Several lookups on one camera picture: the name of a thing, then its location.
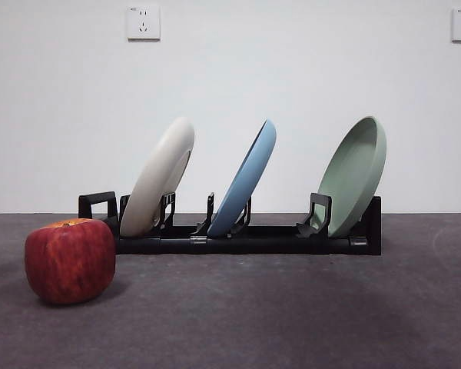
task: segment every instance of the white plate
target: white plate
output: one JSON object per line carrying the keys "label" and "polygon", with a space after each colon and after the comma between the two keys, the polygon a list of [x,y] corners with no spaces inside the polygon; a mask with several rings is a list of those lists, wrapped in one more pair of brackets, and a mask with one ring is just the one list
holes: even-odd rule
{"label": "white plate", "polygon": [[158,142],[134,186],[121,219],[122,237],[140,237],[160,217],[162,195],[176,191],[194,144],[194,129],[187,118],[178,118]]}

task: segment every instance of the red apple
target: red apple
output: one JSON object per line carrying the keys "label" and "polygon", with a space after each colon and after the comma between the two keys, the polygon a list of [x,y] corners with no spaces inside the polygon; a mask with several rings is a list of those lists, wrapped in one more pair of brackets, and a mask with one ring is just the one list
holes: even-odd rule
{"label": "red apple", "polygon": [[116,250],[109,227],[94,219],[59,221],[25,241],[25,273],[32,290],[52,304],[98,296],[112,281]]}

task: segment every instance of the blue plate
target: blue plate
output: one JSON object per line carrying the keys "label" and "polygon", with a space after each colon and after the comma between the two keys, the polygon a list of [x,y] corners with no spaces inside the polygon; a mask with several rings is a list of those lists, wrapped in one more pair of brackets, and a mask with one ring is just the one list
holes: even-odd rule
{"label": "blue plate", "polygon": [[232,228],[267,167],[276,140],[275,126],[271,121],[266,120],[208,228],[208,237],[225,236]]}

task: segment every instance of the gray floor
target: gray floor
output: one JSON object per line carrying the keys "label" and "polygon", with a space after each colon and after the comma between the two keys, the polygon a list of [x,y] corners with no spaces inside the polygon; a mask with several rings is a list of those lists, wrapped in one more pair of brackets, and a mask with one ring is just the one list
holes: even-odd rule
{"label": "gray floor", "polygon": [[62,218],[0,215],[0,368],[461,368],[461,214],[384,215],[381,257],[118,256],[54,308],[23,243]]}

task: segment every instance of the white wall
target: white wall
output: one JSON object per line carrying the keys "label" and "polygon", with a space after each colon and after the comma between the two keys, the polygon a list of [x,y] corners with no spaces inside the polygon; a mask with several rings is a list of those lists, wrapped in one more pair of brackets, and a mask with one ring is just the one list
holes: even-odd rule
{"label": "white wall", "polygon": [[128,43],[126,0],[0,0],[0,213],[127,194],[178,115],[197,137],[178,211],[224,196],[263,120],[278,139],[255,211],[306,211],[348,129],[388,137],[385,212],[461,211],[461,0],[160,0]]}

